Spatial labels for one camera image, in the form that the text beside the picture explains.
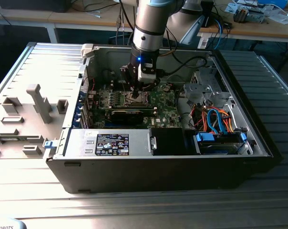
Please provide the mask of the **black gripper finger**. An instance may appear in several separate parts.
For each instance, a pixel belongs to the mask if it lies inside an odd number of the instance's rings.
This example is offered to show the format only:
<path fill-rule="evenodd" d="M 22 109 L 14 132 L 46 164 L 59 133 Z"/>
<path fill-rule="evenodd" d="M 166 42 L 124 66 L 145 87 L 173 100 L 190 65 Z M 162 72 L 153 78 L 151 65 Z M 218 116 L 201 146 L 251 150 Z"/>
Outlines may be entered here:
<path fill-rule="evenodd" d="M 138 81 L 138 70 L 131 63 L 128 63 L 122 66 L 120 71 L 126 83 L 133 89 L 132 98 L 137 98 L 141 90 L 141 83 Z"/>
<path fill-rule="evenodd" d="M 152 91 L 155 87 L 157 87 L 160 83 L 160 79 L 156 78 L 152 83 L 144 84 L 142 87 L 142 91 Z"/>

